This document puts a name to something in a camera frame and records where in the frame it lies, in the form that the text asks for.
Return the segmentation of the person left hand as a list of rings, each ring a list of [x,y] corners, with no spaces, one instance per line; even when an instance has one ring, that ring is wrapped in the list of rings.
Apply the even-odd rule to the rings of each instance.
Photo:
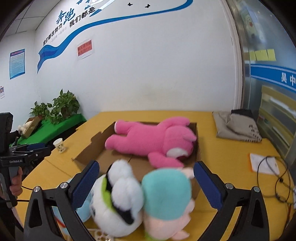
[[[22,174],[23,174],[22,168],[19,167],[17,175],[14,178],[12,178],[12,181],[11,181],[10,191],[11,191],[12,195],[15,197],[20,196],[23,192],[23,190],[22,190]]]

